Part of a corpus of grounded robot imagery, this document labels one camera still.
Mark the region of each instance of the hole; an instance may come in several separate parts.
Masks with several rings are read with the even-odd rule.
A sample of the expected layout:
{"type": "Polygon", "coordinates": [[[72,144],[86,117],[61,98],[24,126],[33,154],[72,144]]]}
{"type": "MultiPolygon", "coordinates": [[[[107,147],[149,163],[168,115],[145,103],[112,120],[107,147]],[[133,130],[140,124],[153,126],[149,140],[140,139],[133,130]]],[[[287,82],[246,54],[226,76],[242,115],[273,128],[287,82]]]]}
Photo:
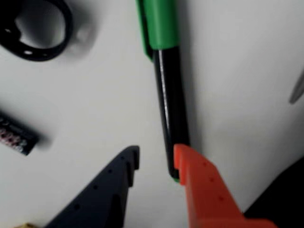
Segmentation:
{"type": "Polygon", "coordinates": [[[80,209],[80,205],[79,205],[79,204],[76,204],[76,205],[74,206],[74,209],[75,209],[75,210],[79,210],[79,209],[80,209]]]}
{"type": "Polygon", "coordinates": [[[33,52],[32,51],[24,51],[24,54],[26,54],[26,55],[32,55],[33,52]]]}
{"type": "Polygon", "coordinates": [[[65,37],[62,12],[48,1],[26,0],[16,25],[22,33],[20,41],[34,48],[53,48],[65,37]]]}

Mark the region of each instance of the pen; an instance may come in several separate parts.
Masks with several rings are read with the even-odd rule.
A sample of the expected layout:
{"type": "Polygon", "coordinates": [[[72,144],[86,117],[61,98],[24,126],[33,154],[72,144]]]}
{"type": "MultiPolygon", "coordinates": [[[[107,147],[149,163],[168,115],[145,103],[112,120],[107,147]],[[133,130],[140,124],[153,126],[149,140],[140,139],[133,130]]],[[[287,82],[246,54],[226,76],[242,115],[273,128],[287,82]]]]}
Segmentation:
{"type": "Polygon", "coordinates": [[[143,46],[154,62],[170,175],[179,179],[174,168],[173,147],[189,145],[185,98],[182,88],[179,36],[175,0],[136,0],[143,46]]]}

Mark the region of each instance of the green cap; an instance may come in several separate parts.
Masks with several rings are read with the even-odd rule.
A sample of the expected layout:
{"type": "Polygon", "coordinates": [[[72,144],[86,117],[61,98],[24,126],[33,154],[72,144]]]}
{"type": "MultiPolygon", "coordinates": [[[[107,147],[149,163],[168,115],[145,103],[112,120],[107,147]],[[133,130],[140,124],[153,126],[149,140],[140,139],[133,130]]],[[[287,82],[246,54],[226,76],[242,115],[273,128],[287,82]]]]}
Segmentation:
{"type": "Polygon", "coordinates": [[[164,50],[178,46],[175,0],[136,0],[143,46],[152,59],[153,50],[164,50]]]}

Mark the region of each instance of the black ring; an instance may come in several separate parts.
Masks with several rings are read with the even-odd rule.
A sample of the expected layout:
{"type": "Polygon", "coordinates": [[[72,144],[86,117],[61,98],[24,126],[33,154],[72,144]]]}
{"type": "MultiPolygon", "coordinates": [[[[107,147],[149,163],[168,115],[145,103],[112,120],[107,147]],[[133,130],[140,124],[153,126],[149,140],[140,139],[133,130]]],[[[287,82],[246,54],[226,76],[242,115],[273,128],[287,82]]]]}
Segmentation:
{"type": "Polygon", "coordinates": [[[60,43],[55,47],[45,48],[45,49],[35,48],[26,45],[20,41],[21,32],[19,31],[19,29],[15,24],[15,19],[20,13],[21,7],[16,5],[13,6],[14,8],[12,8],[11,5],[8,7],[13,9],[11,13],[11,15],[13,15],[12,16],[13,18],[11,18],[10,21],[8,21],[8,18],[10,18],[10,16],[8,15],[7,12],[4,21],[1,19],[0,16],[1,19],[0,44],[3,45],[7,50],[12,52],[13,54],[30,61],[47,61],[57,57],[66,48],[73,34],[73,16],[67,4],[63,0],[44,0],[44,1],[47,1],[55,5],[60,10],[63,14],[66,23],[65,38],[62,41],[62,43],[60,43]]]}

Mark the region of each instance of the white table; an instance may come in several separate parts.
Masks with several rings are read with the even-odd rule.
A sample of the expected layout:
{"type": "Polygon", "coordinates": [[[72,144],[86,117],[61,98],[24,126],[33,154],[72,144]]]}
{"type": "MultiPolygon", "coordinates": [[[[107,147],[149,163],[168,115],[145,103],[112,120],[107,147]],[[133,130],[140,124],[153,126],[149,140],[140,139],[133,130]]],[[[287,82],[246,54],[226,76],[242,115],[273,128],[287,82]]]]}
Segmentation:
{"type": "MultiPolygon", "coordinates": [[[[34,63],[0,49],[1,109],[47,138],[29,157],[0,145],[0,227],[44,226],[132,144],[141,147],[141,164],[125,227],[187,227],[184,189],[167,172],[135,1],[69,3],[86,32],[59,58],[34,63]]],[[[304,68],[304,2],[179,5],[193,147],[218,166],[245,210],[304,154],[304,98],[288,103],[304,68]]]]}

